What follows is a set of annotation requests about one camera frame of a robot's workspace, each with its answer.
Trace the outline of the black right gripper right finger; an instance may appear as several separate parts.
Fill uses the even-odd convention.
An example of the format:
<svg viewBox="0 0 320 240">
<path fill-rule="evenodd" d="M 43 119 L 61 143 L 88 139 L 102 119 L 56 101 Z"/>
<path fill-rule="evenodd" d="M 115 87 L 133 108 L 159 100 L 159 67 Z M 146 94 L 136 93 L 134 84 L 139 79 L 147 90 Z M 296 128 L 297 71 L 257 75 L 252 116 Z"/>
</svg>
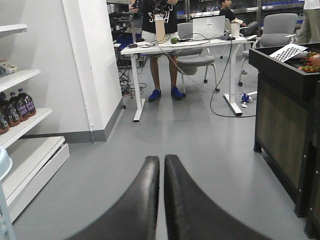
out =
<svg viewBox="0 0 320 240">
<path fill-rule="evenodd" d="M 175 154 L 164 158 L 164 207 L 170 240 L 267 239 L 218 206 Z"/>
</svg>

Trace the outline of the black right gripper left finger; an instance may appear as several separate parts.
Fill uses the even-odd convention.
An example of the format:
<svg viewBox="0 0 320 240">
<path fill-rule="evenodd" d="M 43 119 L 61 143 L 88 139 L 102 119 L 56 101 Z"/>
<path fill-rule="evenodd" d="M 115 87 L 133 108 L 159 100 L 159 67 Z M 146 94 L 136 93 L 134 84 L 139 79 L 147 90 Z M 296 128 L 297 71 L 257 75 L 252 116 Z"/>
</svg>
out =
<svg viewBox="0 0 320 240">
<path fill-rule="evenodd" d="M 160 187 L 160 160 L 147 156 L 123 195 L 93 223 L 69 240 L 154 240 Z"/>
</svg>

